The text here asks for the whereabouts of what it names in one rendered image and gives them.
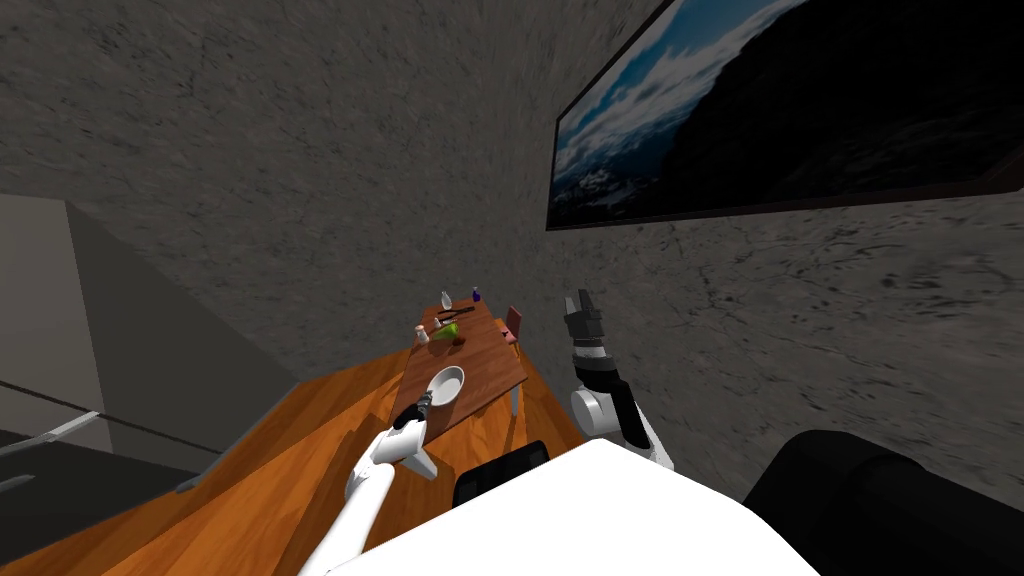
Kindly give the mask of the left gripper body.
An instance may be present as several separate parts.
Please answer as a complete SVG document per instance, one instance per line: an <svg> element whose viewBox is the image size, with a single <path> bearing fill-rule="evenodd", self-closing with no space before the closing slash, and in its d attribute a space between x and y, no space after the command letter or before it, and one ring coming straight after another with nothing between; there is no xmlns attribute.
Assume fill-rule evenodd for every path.
<svg viewBox="0 0 1024 576"><path fill-rule="evenodd" d="M432 403L432 394L424 393L416 402L403 409L393 422L393 429L402 429L409 422L425 421Z"/></svg>

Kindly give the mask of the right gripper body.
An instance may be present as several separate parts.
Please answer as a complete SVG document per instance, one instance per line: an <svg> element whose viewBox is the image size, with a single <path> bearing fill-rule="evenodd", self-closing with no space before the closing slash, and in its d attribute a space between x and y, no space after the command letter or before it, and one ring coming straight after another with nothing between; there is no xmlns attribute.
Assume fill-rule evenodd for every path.
<svg viewBox="0 0 1024 576"><path fill-rule="evenodd" d="M598 308L582 308L564 315L573 346L579 348L600 348L604 345L605 331L602 313Z"/></svg>

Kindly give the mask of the white bowl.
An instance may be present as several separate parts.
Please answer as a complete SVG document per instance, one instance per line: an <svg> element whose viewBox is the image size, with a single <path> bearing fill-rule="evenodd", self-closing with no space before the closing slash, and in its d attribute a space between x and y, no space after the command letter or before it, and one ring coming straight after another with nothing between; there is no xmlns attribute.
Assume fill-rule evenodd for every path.
<svg viewBox="0 0 1024 576"><path fill-rule="evenodd" d="M445 406L454 402L462 390L465 372L460 366L449 366L440 370L429 382L426 393L432 407Z"/></svg>

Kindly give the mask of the brown wooden table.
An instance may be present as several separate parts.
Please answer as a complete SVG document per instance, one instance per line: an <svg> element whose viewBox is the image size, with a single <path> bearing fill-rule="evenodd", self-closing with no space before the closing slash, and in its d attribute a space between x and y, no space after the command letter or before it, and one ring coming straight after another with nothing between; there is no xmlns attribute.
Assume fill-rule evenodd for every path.
<svg viewBox="0 0 1024 576"><path fill-rule="evenodd" d="M501 332L501 325L482 301L453 303L456 308L473 306L456 318L459 346L449 340L415 342L399 362L403 369L394 397L385 410L391 423L427 388L436 373L450 366L463 369L461 392L447 405L429 409L425 446L402 465L427 480L439 472L460 475L483 462L525 445L523 382L525 369Z"/></svg>

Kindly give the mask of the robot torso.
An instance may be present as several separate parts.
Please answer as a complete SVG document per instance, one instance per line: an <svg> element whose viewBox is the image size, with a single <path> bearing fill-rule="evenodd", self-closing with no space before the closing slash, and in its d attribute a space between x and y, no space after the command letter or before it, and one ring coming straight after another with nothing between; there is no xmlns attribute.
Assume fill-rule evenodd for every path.
<svg viewBox="0 0 1024 576"><path fill-rule="evenodd" d="M327 576L819 576L737 501L589 441Z"/></svg>

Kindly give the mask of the framed mountain sky picture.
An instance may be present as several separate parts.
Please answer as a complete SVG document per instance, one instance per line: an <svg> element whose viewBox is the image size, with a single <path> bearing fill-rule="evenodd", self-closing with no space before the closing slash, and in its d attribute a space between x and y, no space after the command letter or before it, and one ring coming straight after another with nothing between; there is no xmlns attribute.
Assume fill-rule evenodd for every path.
<svg viewBox="0 0 1024 576"><path fill-rule="evenodd" d="M663 0L559 115L546 227L1022 187L1024 0Z"/></svg>

